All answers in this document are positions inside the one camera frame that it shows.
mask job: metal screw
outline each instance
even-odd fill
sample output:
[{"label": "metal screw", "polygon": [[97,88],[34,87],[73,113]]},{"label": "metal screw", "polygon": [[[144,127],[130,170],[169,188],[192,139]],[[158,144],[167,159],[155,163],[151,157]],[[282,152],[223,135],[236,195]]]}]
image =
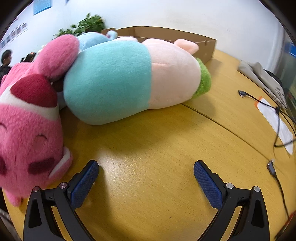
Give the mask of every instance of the metal screw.
[{"label": "metal screw", "polygon": [[33,192],[38,192],[40,190],[40,187],[36,186],[33,188]]},{"label": "metal screw", "polygon": [[67,187],[67,183],[60,183],[59,187],[61,189],[64,189],[65,187]]},{"label": "metal screw", "polygon": [[255,192],[260,192],[260,187],[255,186],[254,190],[255,190]]},{"label": "metal screw", "polygon": [[232,189],[234,188],[233,184],[232,183],[226,183],[226,187],[229,188],[229,189]]}]

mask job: yellow table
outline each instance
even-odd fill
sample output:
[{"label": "yellow table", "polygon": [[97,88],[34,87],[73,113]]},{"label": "yellow table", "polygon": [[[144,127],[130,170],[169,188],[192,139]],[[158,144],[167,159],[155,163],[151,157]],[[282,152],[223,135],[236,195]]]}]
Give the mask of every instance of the yellow table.
[{"label": "yellow table", "polygon": [[[218,103],[211,104],[215,110],[220,108]],[[193,164],[200,159],[225,182],[238,188],[261,188],[271,240],[285,223],[281,194],[266,169],[266,158],[184,105],[147,110],[103,126],[89,126],[67,108],[61,118],[65,145],[74,155],[63,181],[69,181],[90,159],[102,167],[83,206],[77,209],[96,240],[197,240],[216,213],[193,175]],[[286,158],[282,164],[277,173],[292,212],[296,208],[295,162]],[[7,202],[21,237],[26,205],[27,200],[20,208]],[[71,240],[60,217],[57,219],[65,239]],[[234,224],[232,219],[223,240],[227,240]]]},{"label": "yellow table", "polygon": [[[206,95],[184,104],[238,135],[267,159],[280,161],[278,166],[291,158],[294,160],[284,147],[273,147],[276,133],[254,106],[255,101],[248,97],[242,98],[238,94],[238,90],[243,90],[255,98],[262,96],[276,106],[260,87],[237,71],[239,62],[238,59],[216,50],[214,59],[206,63],[212,75],[211,90]],[[288,123],[282,119],[292,132]]]}]

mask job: stuffed animal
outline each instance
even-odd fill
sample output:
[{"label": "stuffed animal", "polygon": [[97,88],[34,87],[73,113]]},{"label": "stuffed animal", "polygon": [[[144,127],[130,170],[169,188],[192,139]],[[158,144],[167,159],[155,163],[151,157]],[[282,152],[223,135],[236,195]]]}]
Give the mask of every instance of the stuffed animal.
[{"label": "stuffed animal", "polygon": [[14,206],[34,186],[60,179],[72,163],[50,82],[65,74],[78,51],[74,36],[56,38],[34,62],[16,64],[0,87],[0,186]]},{"label": "stuffed animal", "polygon": [[107,32],[107,35],[99,34],[96,32],[89,32],[82,34],[77,37],[79,40],[80,50],[83,51],[87,48],[90,48],[94,45],[108,42],[117,38],[117,32],[110,30]]},{"label": "stuffed animal", "polygon": [[182,103],[209,91],[207,68],[192,54],[198,46],[122,37],[79,53],[64,80],[67,106],[80,120],[102,125],[146,109]]}]

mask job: pink stuffed animal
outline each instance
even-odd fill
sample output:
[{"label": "pink stuffed animal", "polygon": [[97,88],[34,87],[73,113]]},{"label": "pink stuffed animal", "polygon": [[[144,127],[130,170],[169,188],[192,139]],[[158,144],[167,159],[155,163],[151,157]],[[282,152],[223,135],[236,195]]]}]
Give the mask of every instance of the pink stuffed animal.
[{"label": "pink stuffed animal", "polygon": [[0,88],[0,186],[19,206],[34,186],[62,178],[72,163],[63,146],[57,93],[50,82],[73,64],[79,41],[54,39],[33,63],[16,64]]}]

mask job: white paper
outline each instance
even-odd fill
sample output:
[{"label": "white paper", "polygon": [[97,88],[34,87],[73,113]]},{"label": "white paper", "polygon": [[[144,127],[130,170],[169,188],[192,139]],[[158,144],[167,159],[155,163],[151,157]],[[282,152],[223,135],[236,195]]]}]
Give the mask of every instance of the white paper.
[{"label": "white paper", "polygon": [[[266,103],[270,105],[267,100],[264,98],[261,98],[260,101],[263,103]],[[267,119],[269,124],[272,126],[274,131],[277,133],[278,127],[279,128],[279,138],[281,139],[282,143],[288,143],[293,140],[293,134],[288,129],[286,124],[280,119],[280,125],[279,125],[279,116],[276,114],[275,109],[268,107],[266,105],[263,105],[262,103],[257,104],[258,109],[260,112],[264,115],[264,117]],[[293,143],[285,146],[287,152],[289,152],[291,155],[293,154]]]}]

